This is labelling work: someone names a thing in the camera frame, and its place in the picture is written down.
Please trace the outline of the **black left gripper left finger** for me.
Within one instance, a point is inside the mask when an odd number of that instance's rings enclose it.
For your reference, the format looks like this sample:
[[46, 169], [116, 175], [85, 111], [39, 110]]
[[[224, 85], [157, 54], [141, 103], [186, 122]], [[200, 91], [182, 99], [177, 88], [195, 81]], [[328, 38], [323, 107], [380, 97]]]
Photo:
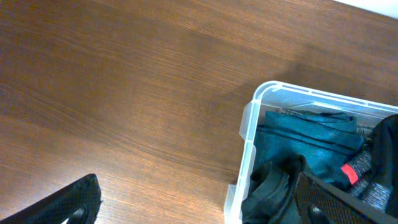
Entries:
[[1, 223], [94, 224], [100, 211], [101, 189], [95, 174], [88, 174]]

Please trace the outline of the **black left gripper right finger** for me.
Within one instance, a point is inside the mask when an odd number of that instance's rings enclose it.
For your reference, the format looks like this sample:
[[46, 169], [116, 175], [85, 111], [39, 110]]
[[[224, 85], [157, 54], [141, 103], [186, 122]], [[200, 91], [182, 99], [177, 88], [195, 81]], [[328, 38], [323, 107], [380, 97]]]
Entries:
[[304, 224], [395, 224], [397, 219], [306, 172], [298, 175], [294, 190]]

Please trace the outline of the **dark blue jeans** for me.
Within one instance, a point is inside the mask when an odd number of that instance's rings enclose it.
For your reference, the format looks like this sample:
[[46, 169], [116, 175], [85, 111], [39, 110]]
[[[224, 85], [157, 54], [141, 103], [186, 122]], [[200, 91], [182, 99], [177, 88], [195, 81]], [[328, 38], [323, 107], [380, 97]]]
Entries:
[[315, 176], [345, 190], [350, 182], [341, 166], [364, 144], [356, 130], [356, 118], [344, 113], [267, 111], [254, 137], [253, 169], [267, 161], [279, 164], [287, 158], [303, 156]]

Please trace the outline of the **black garment with red tag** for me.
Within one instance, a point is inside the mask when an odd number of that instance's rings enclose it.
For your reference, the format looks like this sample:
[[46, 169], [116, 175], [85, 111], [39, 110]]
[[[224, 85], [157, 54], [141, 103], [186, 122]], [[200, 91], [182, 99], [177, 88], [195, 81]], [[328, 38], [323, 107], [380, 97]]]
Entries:
[[397, 217], [397, 115], [377, 124], [361, 152], [341, 170], [351, 182], [348, 193], [360, 201]]

